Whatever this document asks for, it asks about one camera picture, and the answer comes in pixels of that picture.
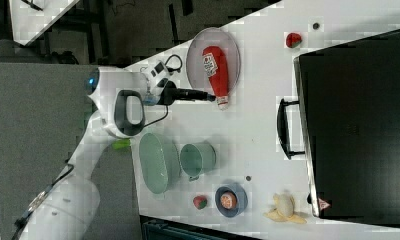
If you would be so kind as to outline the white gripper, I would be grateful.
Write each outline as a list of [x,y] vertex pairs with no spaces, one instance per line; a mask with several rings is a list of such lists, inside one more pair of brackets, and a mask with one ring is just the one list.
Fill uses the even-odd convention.
[[[147,103],[149,106],[163,105],[170,106],[173,104],[174,99],[172,97],[172,91],[176,89],[174,82],[168,78],[160,80],[149,92]],[[210,101],[216,100],[216,97],[208,92],[192,90],[192,89],[178,89],[177,90],[178,100],[189,100],[189,101]]]

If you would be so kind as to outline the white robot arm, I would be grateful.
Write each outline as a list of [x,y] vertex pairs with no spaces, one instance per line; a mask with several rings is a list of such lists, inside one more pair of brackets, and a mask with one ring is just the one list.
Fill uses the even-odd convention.
[[16,220],[12,240],[82,240],[100,204],[100,193],[91,176],[103,151],[148,126],[146,106],[216,99],[205,91],[176,87],[167,70],[155,67],[141,72],[99,67],[86,87],[97,110],[59,176]]

